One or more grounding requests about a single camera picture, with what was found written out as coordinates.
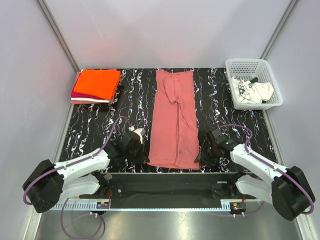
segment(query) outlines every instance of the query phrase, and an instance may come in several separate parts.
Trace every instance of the white laundry basket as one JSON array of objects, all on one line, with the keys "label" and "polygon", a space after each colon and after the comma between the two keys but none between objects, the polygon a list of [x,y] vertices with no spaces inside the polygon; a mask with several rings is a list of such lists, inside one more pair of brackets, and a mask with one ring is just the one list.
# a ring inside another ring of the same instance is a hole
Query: white laundry basket
[{"label": "white laundry basket", "polygon": [[[255,58],[230,58],[225,61],[227,78],[231,88],[231,96],[235,109],[238,110],[267,110],[283,103],[276,79],[266,60]],[[259,83],[271,83],[274,92],[266,103],[241,103],[237,100],[232,77],[242,78],[247,81],[257,77]]]}]

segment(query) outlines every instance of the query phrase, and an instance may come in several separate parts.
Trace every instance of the pink garment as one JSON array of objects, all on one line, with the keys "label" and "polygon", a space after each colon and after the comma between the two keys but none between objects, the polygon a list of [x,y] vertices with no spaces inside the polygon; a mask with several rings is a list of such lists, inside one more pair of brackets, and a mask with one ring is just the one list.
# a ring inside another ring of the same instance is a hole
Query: pink garment
[{"label": "pink garment", "polygon": [[193,71],[156,71],[157,92],[152,117],[151,166],[199,169]]}]

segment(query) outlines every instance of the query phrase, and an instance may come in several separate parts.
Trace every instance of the metal floor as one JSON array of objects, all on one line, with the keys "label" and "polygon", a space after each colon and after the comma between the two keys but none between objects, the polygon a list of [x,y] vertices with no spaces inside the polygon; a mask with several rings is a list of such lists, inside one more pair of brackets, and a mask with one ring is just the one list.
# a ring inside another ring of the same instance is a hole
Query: metal floor
[{"label": "metal floor", "polygon": [[[258,204],[248,202],[248,212]],[[64,226],[68,226],[82,211],[66,211]],[[94,239],[101,240],[301,240],[295,221],[283,219],[274,208],[265,204],[252,216],[221,217],[208,212],[107,212],[103,215],[105,231]],[[99,226],[93,216],[86,216],[67,228],[77,238],[91,236]],[[60,226],[60,212],[42,215],[36,240],[68,240]]]}]

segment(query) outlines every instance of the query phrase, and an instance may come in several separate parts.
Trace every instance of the white wall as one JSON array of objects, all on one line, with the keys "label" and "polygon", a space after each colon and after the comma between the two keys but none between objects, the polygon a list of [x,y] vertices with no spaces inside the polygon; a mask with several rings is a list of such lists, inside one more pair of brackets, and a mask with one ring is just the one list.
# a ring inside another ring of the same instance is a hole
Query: white wall
[{"label": "white wall", "polygon": [[290,0],[45,0],[81,68],[260,58]]},{"label": "white wall", "polygon": [[302,0],[268,57],[283,105],[270,109],[287,166],[303,169],[314,192],[320,236],[320,1]]},{"label": "white wall", "polygon": [[0,239],[24,231],[22,184],[53,157],[74,76],[36,1],[1,1]]}]

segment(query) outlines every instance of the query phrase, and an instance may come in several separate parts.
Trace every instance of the black and white patterned table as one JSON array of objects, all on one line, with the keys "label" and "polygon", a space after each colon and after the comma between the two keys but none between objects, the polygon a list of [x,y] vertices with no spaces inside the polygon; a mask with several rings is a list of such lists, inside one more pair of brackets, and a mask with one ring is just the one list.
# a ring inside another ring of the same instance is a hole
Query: black and white patterned table
[{"label": "black and white patterned table", "polygon": [[[188,71],[190,68],[169,68],[168,72]],[[233,108],[231,92],[224,68],[192,68],[194,70],[194,90],[196,117],[200,144],[205,139],[205,131],[223,124],[240,124],[253,131],[251,148],[259,154],[276,162],[276,156],[269,137],[266,122],[261,111],[242,111]],[[146,149],[149,151],[149,139],[157,92],[156,69],[120,69],[122,72],[117,89],[115,103],[75,105],[63,144],[60,161],[66,161],[87,154],[106,140],[111,126],[118,116],[126,116],[136,128],[146,131]],[[122,121],[116,128],[111,140],[128,131],[128,125]],[[226,133],[245,140],[249,136],[243,129],[229,128]],[[153,167],[147,164],[126,163],[125,167],[108,167],[109,173],[214,173],[242,172],[239,165],[221,158],[214,168],[202,167],[200,170],[181,170]]]}]

